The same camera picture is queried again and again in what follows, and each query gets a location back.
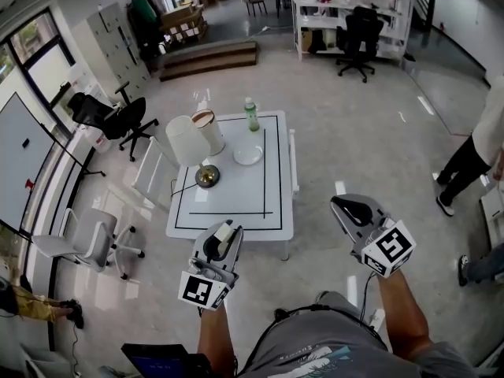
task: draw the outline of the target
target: wooden platform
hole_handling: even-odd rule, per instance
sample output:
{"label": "wooden platform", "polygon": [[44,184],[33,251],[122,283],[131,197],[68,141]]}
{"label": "wooden platform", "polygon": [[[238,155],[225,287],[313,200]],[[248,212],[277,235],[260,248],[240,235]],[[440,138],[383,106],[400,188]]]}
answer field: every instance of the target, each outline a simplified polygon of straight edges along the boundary
{"label": "wooden platform", "polygon": [[256,65],[258,45],[256,42],[226,43],[217,46],[199,46],[197,50],[180,51],[167,57],[161,81],[190,76],[202,72],[232,69]]}

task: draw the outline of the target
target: black pants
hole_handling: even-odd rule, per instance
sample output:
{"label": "black pants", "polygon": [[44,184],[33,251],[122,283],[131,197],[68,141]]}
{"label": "black pants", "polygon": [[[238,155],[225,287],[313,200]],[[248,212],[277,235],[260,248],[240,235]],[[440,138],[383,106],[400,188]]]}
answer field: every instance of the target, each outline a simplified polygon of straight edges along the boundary
{"label": "black pants", "polygon": [[[487,165],[476,152],[473,137],[470,136],[439,174],[438,182],[441,184],[448,183],[447,188],[439,196],[439,200],[445,206],[451,205],[455,196],[490,169],[491,166]],[[457,175],[451,179],[451,176],[456,172]]]}

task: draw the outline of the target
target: red object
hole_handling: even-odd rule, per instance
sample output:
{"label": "red object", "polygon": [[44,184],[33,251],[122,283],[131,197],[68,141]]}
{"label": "red object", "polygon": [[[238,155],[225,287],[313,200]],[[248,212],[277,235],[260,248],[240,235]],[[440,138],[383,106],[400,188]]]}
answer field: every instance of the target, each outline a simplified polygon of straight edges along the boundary
{"label": "red object", "polygon": [[30,181],[30,178],[28,178],[26,180],[26,183],[24,184],[24,189],[26,189],[27,187],[29,187],[30,190],[33,189],[33,187],[34,187],[34,184],[33,184],[33,182]]}

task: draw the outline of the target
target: gray t-shirt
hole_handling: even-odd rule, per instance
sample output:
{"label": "gray t-shirt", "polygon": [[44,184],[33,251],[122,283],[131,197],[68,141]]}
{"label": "gray t-shirt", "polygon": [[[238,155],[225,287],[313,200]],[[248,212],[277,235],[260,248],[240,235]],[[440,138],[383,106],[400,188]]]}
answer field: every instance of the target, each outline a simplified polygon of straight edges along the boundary
{"label": "gray t-shirt", "polygon": [[314,311],[275,325],[243,378],[476,378],[448,343],[436,343],[414,362],[389,353],[356,321],[335,311]]}

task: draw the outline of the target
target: white plate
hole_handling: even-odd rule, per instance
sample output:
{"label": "white plate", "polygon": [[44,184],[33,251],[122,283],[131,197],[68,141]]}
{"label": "white plate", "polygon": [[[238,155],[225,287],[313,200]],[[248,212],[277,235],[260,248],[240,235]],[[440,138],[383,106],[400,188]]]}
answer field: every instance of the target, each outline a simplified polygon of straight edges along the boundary
{"label": "white plate", "polygon": [[252,165],[262,157],[262,147],[254,143],[242,143],[233,150],[233,158],[241,165]]}

